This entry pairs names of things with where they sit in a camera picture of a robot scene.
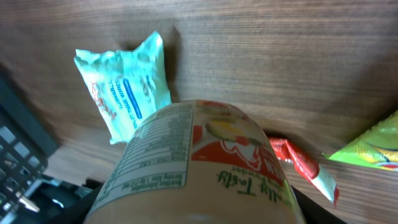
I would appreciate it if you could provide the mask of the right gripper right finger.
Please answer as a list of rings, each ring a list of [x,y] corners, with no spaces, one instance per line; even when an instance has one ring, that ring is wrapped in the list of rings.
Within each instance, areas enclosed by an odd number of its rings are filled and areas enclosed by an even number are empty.
[[[347,224],[337,216],[333,215],[319,204],[308,198],[301,191],[292,187],[300,209],[305,217],[307,224]]]

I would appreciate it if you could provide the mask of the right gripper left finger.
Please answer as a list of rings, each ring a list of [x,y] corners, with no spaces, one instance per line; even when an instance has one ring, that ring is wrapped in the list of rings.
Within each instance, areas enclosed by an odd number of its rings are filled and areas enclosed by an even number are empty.
[[[46,221],[46,224],[83,224],[102,186],[103,184],[99,185],[76,204]]]

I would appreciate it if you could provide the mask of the red candy bar wrapper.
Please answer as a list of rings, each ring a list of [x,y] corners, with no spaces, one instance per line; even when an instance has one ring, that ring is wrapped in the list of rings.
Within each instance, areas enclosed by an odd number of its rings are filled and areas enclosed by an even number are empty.
[[[336,206],[340,190],[333,176],[323,166],[288,139],[271,137],[269,142],[280,161],[293,164],[297,173]]]

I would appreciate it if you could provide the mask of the green Haribo gummy bag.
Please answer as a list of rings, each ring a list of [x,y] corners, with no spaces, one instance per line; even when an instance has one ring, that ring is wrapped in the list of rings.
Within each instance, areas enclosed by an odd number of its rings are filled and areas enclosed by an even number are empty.
[[[357,166],[397,170],[397,112],[326,157]]]

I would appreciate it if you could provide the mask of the green lid jar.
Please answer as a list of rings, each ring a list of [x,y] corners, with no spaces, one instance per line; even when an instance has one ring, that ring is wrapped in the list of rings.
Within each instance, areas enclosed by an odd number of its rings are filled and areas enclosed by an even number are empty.
[[[259,125],[235,106],[175,103],[126,145],[87,223],[303,223]]]

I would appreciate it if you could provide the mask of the teal tissue wipes pack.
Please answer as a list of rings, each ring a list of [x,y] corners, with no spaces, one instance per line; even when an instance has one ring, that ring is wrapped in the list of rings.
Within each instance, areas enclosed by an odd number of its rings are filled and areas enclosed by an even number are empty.
[[[111,144],[128,142],[148,116],[172,102],[163,40],[156,31],[133,51],[77,49],[74,62],[108,127]]]

